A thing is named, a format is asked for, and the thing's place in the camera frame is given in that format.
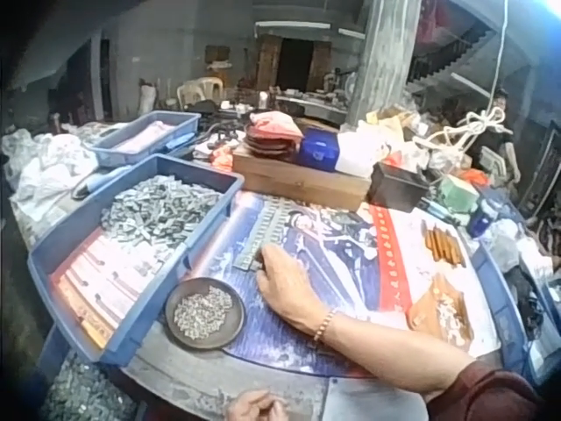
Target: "bracelet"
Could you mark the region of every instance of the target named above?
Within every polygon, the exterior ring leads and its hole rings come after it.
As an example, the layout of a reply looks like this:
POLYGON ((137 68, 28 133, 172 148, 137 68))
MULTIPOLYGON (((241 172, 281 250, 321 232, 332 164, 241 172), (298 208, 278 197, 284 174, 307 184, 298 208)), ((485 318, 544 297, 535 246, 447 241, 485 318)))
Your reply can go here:
POLYGON ((325 330, 330 325, 331 320, 333 319, 333 316, 335 316, 336 313, 337 313, 337 310, 333 309, 332 311, 330 311, 328 313, 327 316, 325 316, 325 319, 323 320, 321 326, 319 326, 319 329, 317 329, 316 334, 314 335, 314 343, 315 344, 317 344, 320 341, 320 339, 323 337, 323 334, 325 333, 325 330))

